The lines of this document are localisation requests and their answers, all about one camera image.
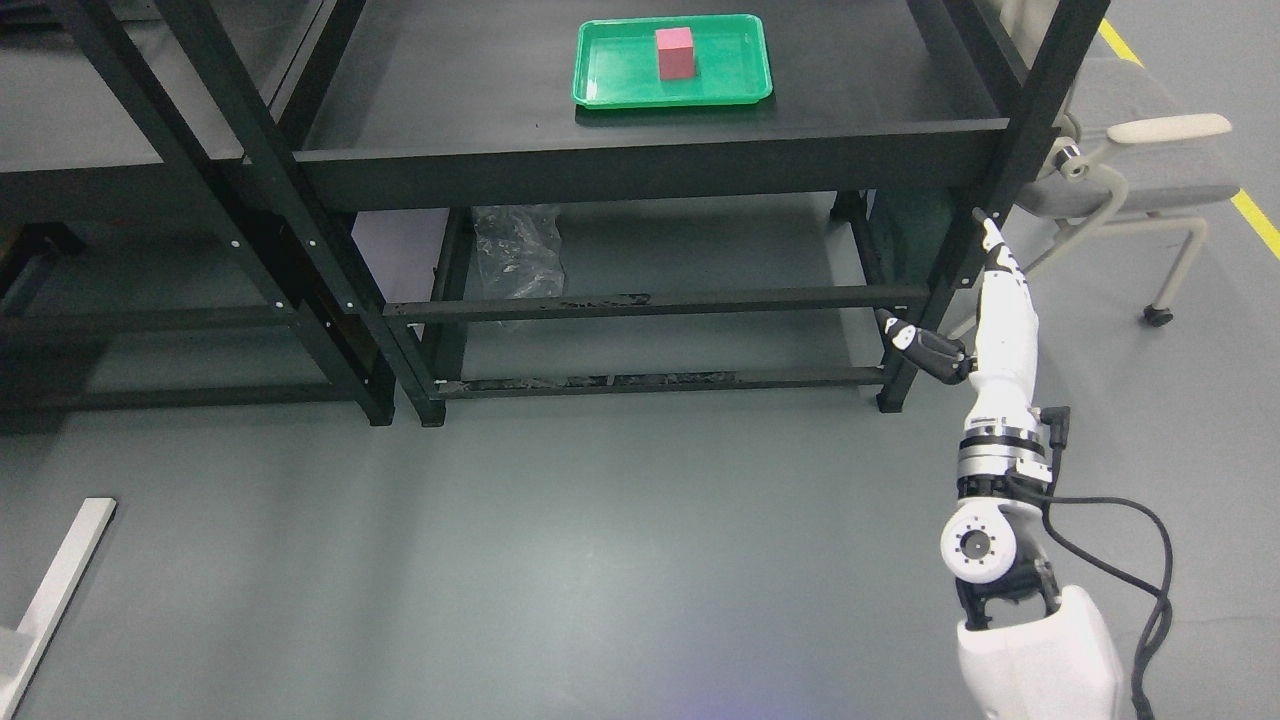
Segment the red cube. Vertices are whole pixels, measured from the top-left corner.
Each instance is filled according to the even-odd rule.
[[[654,31],[654,37],[658,40],[658,77],[694,77],[694,32],[687,27],[668,27]]]

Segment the white metal bar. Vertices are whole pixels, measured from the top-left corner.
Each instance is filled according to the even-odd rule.
[[[17,633],[10,630],[12,635],[9,637],[15,641],[14,644],[27,647],[24,655],[15,659],[17,662],[5,664],[14,667],[17,673],[0,675],[0,720],[10,720],[14,711],[18,710],[18,701],[22,700],[22,693],[26,692],[27,683],[31,682],[31,676],[36,671],[36,665],[45,655],[49,639],[58,628],[58,621],[61,620],[67,603],[70,602],[72,593],[76,592],[76,585],[79,583],[81,575],[84,574],[84,568],[88,565],[99,539],[102,538],[102,530],[106,529],[106,523],[111,519],[114,510],[115,501],[110,497],[84,500],[76,520],[72,521],[72,528],[63,538],[61,547],[58,548],[58,555],[49,565],[45,579],[36,589],[35,597],[31,598],[26,615],[18,623]]]
[[[1068,225],[1065,231],[1073,231],[1079,225]],[[1204,240],[1208,237],[1208,223],[1198,215],[1143,215],[1140,218],[1130,218],[1125,220],[1111,220],[1110,223],[1093,228],[1089,231],[1089,237],[1111,237],[1117,234],[1137,234],[1148,232],[1171,232],[1180,231],[1188,233],[1181,250],[1178,252],[1178,259],[1174,260],[1174,265],[1169,269],[1169,275],[1165,279],[1165,284],[1161,286],[1160,293],[1156,295],[1152,307],[1157,310],[1167,310],[1174,302],[1174,296],[1178,290],[1183,286],[1183,281],[1187,279],[1187,273],[1190,272],[1192,265],[1196,264],[1196,259],[1199,256],[1201,249],[1204,246]],[[1079,233],[1070,234],[1066,242],[1059,243],[1060,238],[1066,233],[1060,232],[1055,237],[1055,243],[1052,247],[1046,250],[1039,258],[1033,260],[1025,269],[1027,278],[1034,278],[1041,272],[1048,261],[1055,260],[1065,255],[1068,251],[1079,245],[1079,241],[1084,236]],[[963,322],[947,331],[950,337],[960,337],[974,328],[977,316],[969,315]]]

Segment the concrete floor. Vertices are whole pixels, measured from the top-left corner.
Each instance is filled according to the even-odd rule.
[[[1235,122],[1224,151],[1276,217],[1276,123],[1251,90],[1276,96],[1262,22],[1275,10],[1210,13],[1116,3],[1112,20],[1189,109]],[[792,231],[788,281],[845,266],[826,200],[760,208]],[[777,272],[773,228],[733,224],[751,202],[680,206],[705,237],[753,249],[716,282]],[[662,222],[671,209],[626,210]],[[566,223],[608,225],[611,211],[567,210]],[[1075,410],[1060,493],[1140,500],[1174,536],[1176,623],[1147,682],[1158,716],[1276,717],[1280,261],[1230,205],[1206,217],[1211,246],[1161,331],[1135,316],[1176,238],[1082,250],[1036,283],[1037,401]],[[1029,256],[1050,228],[1019,214],[1009,236]],[[714,243],[685,252],[716,260]],[[699,322],[640,323],[591,346],[590,325],[535,329],[520,352],[566,368],[687,359],[654,348],[672,333],[705,341],[699,365],[876,348],[869,323],[844,333],[831,315],[755,333]],[[485,340],[474,366],[518,360]],[[0,623],[22,615],[81,498],[120,501],[18,717],[977,717],[937,559],[972,398],[922,379],[888,416],[838,389],[494,400],[451,405],[438,430],[402,398],[390,428],[316,405],[83,414],[0,437]],[[1057,518],[1157,575],[1156,536],[1137,516]],[[1128,665],[1147,596],[1051,552],[1059,578],[1098,601]]]

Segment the white robotic arm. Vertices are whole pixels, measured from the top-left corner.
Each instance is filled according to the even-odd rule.
[[[960,443],[960,500],[941,538],[968,615],[956,628],[960,670],[988,720],[1114,720],[1123,671],[1102,615],[1082,588],[1059,589],[1032,532],[1041,509],[1027,498],[1052,495],[1053,483],[1041,432],[1050,418],[1030,404],[1039,320],[1000,229],[979,220],[987,260],[973,356],[877,310],[909,360],[946,383],[968,378],[978,392]],[[1044,618],[991,626],[989,600],[1036,594]]]

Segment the black cable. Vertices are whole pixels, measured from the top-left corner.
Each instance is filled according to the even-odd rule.
[[[1125,497],[1056,497],[1053,491],[1057,487],[1057,478],[1062,468],[1062,448],[1066,447],[1065,437],[1062,441],[1052,442],[1052,475],[1053,483],[1050,484],[1047,493],[1038,493],[1027,489],[1016,483],[1009,483],[1010,489],[1015,493],[1023,496],[1027,500],[1033,500],[1042,503],[1042,521],[1044,525],[1044,532],[1048,533],[1059,544],[1069,550],[1075,556],[1080,557],[1089,565],[1119,578],[1143,592],[1153,596],[1156,603],[1151,610],[1151,615],[1147,616],[1147,623],[1138,635],[1138,648],[1134,651],[1133,657],[1133,675],[1130,676],[1132,685],[1132,700],[1134,711],[1138,715],[1138,720],[1155,720],[1155,712],[1151,707],[1151,701],[1147,698],[1147,693],[1143,691],[1143,679],[1147,673],[1147,665],[1151,664],[1152,657],[1155,657],[1156,651],[1165,642],[1169,635],[1169,629],[1174,620],[1172,603],[1169,601],[1169,587],[1172,582],[1174,575],[1174,543],[1169,537],[1169,529],[1165,528],[1165,523],[1156,515],[1151,509]],[[1156,587],[1140,578],[1137,578],[1119,568],[1103,561],[1102,559],[1089,553],[1088,551],[1080,548],[1075,543],[1068,541],[1061,533],[1053,528],[1050,520],[1050,506],[1053,503],[1062,505],[1121,505],[1124,507],[1130,507],[1146,515],[1160,530],[1160,542],[1164,546],[1165,552],[1165,570],[1161,575],[1160,587]]]

